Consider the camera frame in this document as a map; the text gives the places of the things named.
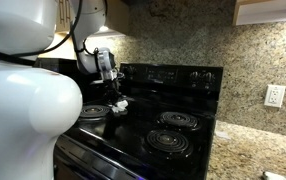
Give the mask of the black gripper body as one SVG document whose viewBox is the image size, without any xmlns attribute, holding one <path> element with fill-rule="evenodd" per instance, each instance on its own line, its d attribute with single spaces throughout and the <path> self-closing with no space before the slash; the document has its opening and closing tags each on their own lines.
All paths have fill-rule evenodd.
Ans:
<svg viewBox="0 0 286 180">
<path fill-rule="evenodd" d="M 110 104 L 116 104 L 122 96 L 119 91 L 118 78 L 111 73 L 103 73 L 102 80 L 104 84 L 103 98 Z"/>
</svg>

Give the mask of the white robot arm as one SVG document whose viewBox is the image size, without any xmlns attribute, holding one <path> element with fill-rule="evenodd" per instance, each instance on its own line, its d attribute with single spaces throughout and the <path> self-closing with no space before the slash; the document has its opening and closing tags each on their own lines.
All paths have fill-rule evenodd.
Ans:
<svg viewBox="0 0 286 180">
<path fill-rule="evenodd" d="M 77 120 L 70 77 L 35 67 L 53 42 L 58 0 L 0 0 L 0 180 L 54 180 L 58 137 Z"/>
</svg>

